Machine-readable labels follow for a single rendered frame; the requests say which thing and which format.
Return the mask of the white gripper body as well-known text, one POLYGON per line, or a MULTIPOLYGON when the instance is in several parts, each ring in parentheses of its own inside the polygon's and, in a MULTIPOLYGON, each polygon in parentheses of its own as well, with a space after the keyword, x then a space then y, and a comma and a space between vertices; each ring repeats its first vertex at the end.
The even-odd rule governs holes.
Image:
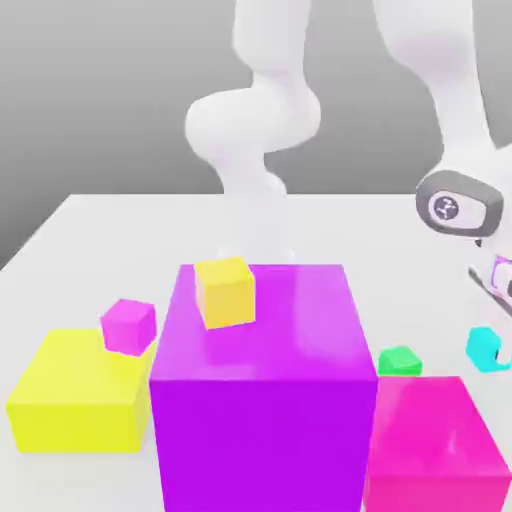
POLYGON ((512 308, 484 286, 474 267, 469 267, 468 275, 475 286, 471 299, 474 319, 479 325, 491 327, 504 345, 512 345, 512 308))

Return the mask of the small cyan cube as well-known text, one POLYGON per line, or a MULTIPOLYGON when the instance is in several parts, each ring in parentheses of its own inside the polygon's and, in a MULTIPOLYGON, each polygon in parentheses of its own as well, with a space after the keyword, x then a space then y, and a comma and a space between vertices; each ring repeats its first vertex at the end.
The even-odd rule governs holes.
POLYGON ((491 327, 473 327, 469 331, 466 355, 482 373, 507 371, 512 369, 512 359, 507 363, 497 360, 501 346, 501 337, 491 327))

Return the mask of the small green cube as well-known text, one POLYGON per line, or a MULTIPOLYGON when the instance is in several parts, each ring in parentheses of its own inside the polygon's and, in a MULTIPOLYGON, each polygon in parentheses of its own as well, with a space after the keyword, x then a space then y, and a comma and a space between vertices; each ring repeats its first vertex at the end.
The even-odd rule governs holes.
POLYGON ((379 376, 420 376, 422 360, 407 346, 383 350, 378 358, 379 376))

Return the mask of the small yellow cube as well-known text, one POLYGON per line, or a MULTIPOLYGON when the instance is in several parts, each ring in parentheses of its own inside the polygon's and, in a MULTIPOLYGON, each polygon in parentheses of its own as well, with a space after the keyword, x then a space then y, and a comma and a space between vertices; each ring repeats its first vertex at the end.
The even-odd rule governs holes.
POLYGON ((196 303, 207 330, 255 321, 255 278, 242 257, 193 265, 196 303))

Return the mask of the small magenta cube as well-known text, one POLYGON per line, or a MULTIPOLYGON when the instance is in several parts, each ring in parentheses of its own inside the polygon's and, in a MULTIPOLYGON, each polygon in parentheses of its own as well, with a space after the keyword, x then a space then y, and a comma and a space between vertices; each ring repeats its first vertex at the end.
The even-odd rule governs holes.
POLYGON ((105 348, 130 356, 141 356, 157 335, 153 304, 119 299, 100 318, 105 348))

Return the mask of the large pink box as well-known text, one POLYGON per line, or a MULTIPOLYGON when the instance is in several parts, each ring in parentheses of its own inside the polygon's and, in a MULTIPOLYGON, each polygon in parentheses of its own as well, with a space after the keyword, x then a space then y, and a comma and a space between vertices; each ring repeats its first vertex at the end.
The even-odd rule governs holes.
POLYGON ((502 512, 511 483, 460 378, 380 378, 365 512, 502 512))

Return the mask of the large purple box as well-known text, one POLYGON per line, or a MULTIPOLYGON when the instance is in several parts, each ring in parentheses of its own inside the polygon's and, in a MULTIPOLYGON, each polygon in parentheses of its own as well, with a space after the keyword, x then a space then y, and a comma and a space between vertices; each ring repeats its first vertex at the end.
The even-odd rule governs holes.
POLYGON ((150 375, 165 512, 360 512, 377 376, 340 265, 256 265, 208 330, 176 277, 150 375))

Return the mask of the large yellow box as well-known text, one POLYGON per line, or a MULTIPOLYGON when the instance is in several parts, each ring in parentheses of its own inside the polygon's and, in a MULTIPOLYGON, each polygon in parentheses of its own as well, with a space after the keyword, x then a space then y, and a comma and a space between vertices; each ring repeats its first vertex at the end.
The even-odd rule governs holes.
POLYGON ((151 403, 156 352, 108 351, 97 329, 47 333, 6 402, 21 453, 136 453, 151 403))

